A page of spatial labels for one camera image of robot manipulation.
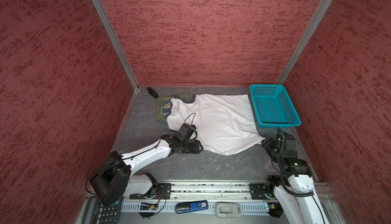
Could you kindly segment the olive green tank top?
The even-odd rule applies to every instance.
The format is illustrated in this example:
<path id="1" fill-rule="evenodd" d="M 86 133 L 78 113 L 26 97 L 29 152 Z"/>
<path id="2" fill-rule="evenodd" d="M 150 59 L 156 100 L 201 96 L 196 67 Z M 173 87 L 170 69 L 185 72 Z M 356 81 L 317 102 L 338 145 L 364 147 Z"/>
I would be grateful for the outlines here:
<path id="1" fill-rule="evenodd" d="M 167 125 L 167 116 L 171 112 L 171 99 L 173 97 L 179 97 L 186 101 L 190 100 L 189 93 L 181 93 L 171 96 L 160 96 L 156 98 L 156 122 L 157 125 Z"/>

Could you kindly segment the white grey-trimmed tank top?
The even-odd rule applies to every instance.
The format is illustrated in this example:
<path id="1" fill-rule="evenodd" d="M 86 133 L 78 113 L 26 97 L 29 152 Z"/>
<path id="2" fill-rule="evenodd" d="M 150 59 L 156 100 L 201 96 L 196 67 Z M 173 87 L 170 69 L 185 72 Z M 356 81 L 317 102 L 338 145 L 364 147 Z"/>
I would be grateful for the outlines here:
<path id="1" fill-rule="evenodd" d="M 167 122 L 172 131 L 178 131 L 183 123 L 195 125 L 204 149 L 224 156 L 265 140 L 257 131 L 248 95 L 201 94 L 190 102 L 174 97 Z"/>

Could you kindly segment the teal plastic basket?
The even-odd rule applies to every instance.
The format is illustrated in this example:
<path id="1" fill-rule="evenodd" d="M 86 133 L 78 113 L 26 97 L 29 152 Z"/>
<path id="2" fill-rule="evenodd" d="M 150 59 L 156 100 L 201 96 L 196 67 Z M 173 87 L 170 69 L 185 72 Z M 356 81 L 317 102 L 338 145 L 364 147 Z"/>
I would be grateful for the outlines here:
<path id="1" fill-rule="evenodd" d="M 249 86 L 253 112 L 260 128 L 289 128 L 302 124 L 296 108 L 282 85 Z"/>

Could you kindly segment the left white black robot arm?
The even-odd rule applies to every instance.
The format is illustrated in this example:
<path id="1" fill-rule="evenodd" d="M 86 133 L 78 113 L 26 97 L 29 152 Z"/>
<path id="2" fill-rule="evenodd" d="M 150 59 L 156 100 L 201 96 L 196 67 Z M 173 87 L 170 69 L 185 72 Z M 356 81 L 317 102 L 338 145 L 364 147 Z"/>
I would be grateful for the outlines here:
<path id="1" fill-rule="evenodd" d="M 173 135 L 162 135 L 156 142 L 139 150 L 125 154 L 113 151 L 90 175 L 87 182 L 105 207 L 114 204 L 124 194 L 154 196 L 157 182 L 152 175 L 134 174 L 151 163 L 176 153 L 201 153 L 204 148 L 197 136 L 196 126 L 184 123 Z"/>

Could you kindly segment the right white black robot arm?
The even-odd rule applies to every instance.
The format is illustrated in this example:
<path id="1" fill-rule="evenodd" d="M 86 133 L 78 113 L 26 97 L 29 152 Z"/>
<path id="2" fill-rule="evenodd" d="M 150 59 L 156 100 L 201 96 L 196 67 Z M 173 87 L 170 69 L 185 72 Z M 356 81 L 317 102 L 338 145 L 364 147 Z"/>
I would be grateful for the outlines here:
<path id="1" fill-rule="evenodd" d="M 268 176 L 265 196 L 278 201 L 291 224 L 328 224 L 311 170 L 305 160 L 297 158 L 296 151 L 288 149 L 289 143 L 295 143 L 295 138 L 278 128 L 275 138 L 261 144 L 280 173 Z"/>

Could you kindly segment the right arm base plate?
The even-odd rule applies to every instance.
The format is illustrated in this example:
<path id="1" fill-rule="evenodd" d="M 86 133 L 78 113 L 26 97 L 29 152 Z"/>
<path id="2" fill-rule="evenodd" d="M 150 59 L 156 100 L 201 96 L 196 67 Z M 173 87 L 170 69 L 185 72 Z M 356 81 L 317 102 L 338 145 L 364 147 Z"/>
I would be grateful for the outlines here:
<path id="1" fill-rule="evenodd" d="M 249 192 L 252 200 L 275 200 L 273 193 L 269 192 L 265 184 L 251 183 L 249 184 Z"/>

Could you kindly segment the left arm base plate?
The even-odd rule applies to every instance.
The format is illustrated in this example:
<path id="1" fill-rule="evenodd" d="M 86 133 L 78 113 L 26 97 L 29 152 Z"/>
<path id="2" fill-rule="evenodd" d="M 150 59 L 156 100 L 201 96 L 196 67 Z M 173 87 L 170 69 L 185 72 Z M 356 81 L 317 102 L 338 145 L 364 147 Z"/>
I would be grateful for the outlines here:
<path id="1" fill-rule="evenodd" d="M 147 192 L 146 194 L 131 194 L 131 200 L 169 200 L 171 195 L 172 185 L 170 183 L 159 183 L 154 192 Z"/>

